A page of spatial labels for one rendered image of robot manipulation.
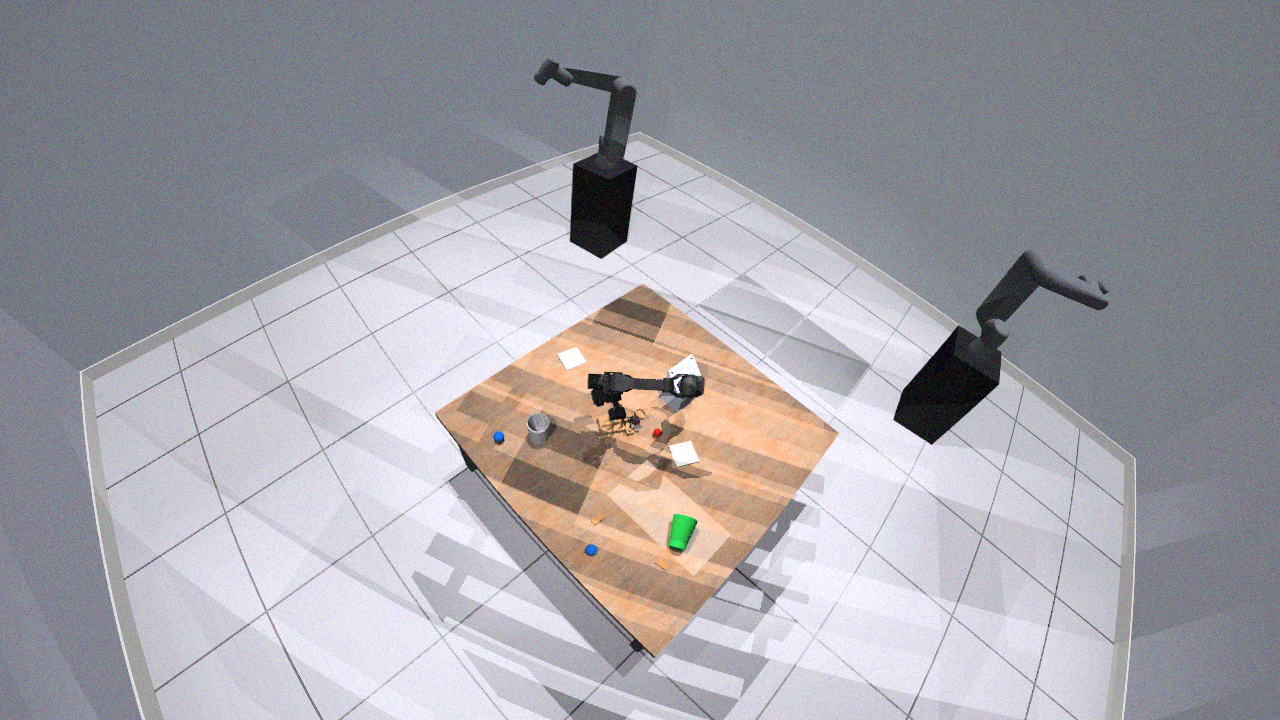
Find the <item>white cup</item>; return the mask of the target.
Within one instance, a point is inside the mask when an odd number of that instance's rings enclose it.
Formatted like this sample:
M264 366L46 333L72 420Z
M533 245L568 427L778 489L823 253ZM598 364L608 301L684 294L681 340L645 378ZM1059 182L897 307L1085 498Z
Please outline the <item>white cup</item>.
M535 413L527 420L529 437L535 445L543 445L549 438L550 420L545 414Z

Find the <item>green cup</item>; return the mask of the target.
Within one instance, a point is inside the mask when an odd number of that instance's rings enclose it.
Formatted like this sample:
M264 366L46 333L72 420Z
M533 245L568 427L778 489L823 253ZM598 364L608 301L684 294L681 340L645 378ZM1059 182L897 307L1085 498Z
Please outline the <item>green cup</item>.
M684 551L689 544L689 539L692 536L692 530L695 529L696 524L698 521L695 518L675 514L668 547Z

